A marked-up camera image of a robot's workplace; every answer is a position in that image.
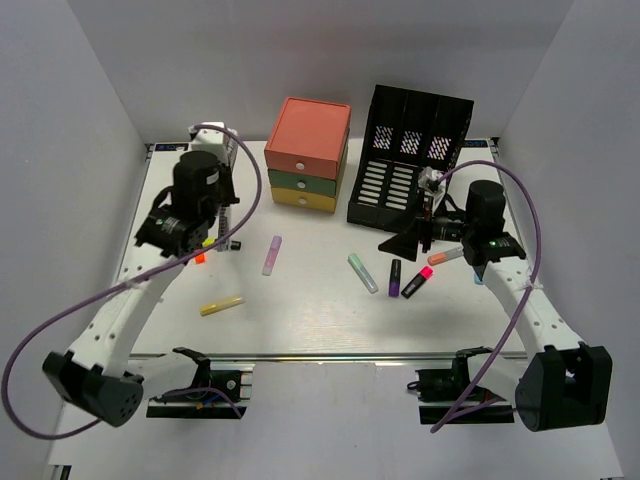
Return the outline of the black purple highlighter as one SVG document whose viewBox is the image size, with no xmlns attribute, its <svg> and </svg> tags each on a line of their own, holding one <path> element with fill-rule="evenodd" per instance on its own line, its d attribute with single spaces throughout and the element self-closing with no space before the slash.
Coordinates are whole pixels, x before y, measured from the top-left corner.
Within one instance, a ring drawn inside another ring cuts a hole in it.
<svg viewBox="0 0 640 480">
<path fill-rule="evenodd" d="M 391 298 L 397 298 L 400 295 L 401 268 L 401 260 L 393 259 L 391 262 L 388 283 L 388 296 Z"/>
</svg>

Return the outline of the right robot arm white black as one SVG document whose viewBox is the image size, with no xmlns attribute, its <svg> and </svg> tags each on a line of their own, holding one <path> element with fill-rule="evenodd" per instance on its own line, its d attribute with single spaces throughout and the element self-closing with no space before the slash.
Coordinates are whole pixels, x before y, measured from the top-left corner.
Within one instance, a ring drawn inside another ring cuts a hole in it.
<svg viewBox="0 0 640 480">
<path fill-rule="evenodd" d="M 538 432 L 604 422 L 613 360 L 588 345 L 537 284 L 529 262 L 504 229 L 503 187 L 477 180 L 468 189 L 461 246 L 465 261 L 502 306 L 509 323 L 493 348 L 457 352 L 445 379 L 421 381 L 420 393 L 454 395 L 432 427 L 508 402 L 527 429 Z"/>
</svg>

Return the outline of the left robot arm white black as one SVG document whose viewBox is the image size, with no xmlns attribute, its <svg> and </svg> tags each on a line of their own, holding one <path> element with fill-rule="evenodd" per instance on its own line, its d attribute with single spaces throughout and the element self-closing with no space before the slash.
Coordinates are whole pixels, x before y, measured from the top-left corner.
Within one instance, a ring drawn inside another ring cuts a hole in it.
<svg viewBox="0 0 640 480">
<path fill-rule="evenodd" d="M 225 153 L 189 150 L 174 165 L 172 178 L 135 234 L 128 263 L 136 274 L 157 267 L 163 272 L 111 295 L 68 350 L 49 353 L 43 363 L 45 376 L 64 400 L 113 427 L 127 422 L 146 399 L 170 391 L 199 399 L 211 387 L 209 360 L 186 347 L 150 361 L 130 359 L 187 255 L 202 248 L 220 210 L 239 201 Z M 173 260 L 178 265 L 168 268 Z"/>
</svg>

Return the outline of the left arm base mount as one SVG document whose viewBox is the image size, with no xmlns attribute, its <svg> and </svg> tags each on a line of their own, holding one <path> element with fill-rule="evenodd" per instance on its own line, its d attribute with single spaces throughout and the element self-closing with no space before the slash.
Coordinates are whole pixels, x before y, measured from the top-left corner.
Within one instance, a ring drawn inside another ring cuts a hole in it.
<svg viewBox="0 0 640 480">
<path fill-rule="evenodd" d="M 152 419 L 241 420 L 252 393 L 253 370 L 240 364 L 219 363 L 207 355 L 176 347 L 170 368 L 162 372 L 171 383 L 148 401 L 146 417 Z"/>
</svg>

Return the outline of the green drawer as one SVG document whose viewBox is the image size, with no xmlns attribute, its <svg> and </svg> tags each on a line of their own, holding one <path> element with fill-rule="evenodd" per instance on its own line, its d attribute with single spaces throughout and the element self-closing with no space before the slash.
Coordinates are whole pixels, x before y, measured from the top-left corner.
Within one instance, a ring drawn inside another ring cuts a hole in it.
<svg viewBox="0 0 640 480">
<path fill-rule="evenodd" d="M 348 158 L 348 149 L 343 151 L 335 179 L 310 176 L 302 173 L 291 173 L 279 170 L 268 170 L 268 177 L 273 188 L 284 188 L 322 196 L 337 198 Z"/>
</svg>

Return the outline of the orange top drawer box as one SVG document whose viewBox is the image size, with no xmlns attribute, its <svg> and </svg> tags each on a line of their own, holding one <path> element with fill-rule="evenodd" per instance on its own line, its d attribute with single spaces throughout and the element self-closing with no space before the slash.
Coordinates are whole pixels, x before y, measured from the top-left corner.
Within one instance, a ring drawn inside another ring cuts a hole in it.
<svg viewBox="0 0 640 480">
<path fill-rule="evenodd" d="M 346 104 L 287 97 L 264 148 L 267 167 L 336 180 L 350 118 Z"/>
</svg>

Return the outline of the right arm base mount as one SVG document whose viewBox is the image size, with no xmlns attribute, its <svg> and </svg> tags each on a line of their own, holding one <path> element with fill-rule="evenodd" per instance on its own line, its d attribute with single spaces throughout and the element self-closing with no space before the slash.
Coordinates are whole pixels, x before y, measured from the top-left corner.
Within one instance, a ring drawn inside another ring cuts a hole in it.
<svg viewBox="0 0 640 480">
<path fill-rule="evenodd" d="M 417 379 L 408 383 L 406 389 L 417 395 L 421 425 L 437 423 L 464 391 L 472 376 L 467 360 L 479 360 L 481 355 L 490 354 L 491 349 L 475 347 L 458 351 L 451 366 L 442 369 L 421 369 L 416 371 Z M 474 410 L 450 421 L 450 424 L 513 424 L 514 409 L 504 400 L 483 409 Z"/>
</svg>

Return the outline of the black pink highlighter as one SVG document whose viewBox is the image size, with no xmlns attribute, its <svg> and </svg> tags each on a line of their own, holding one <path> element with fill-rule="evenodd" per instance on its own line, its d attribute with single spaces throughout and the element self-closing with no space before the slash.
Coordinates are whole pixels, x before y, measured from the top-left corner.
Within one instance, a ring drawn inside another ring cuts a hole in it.
<svg viewBox="0 0 640 480">
<path fill-rule="evenodd" d="M 401 295 L 405 299 L 411 298 L 432 276 L 433 269 L 430 266 L 423 267 L 402 289 Z"/>
</svg>

